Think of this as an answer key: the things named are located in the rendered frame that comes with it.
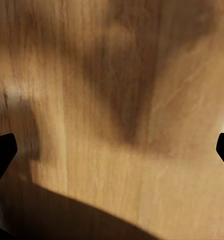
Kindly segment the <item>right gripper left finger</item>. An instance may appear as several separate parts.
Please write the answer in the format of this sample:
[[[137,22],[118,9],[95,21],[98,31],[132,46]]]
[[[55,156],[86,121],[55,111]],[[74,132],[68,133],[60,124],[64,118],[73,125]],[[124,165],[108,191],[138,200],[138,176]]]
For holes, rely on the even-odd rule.
[[[0,180],[17,152],[17,141],[13,133],[0,136]]]

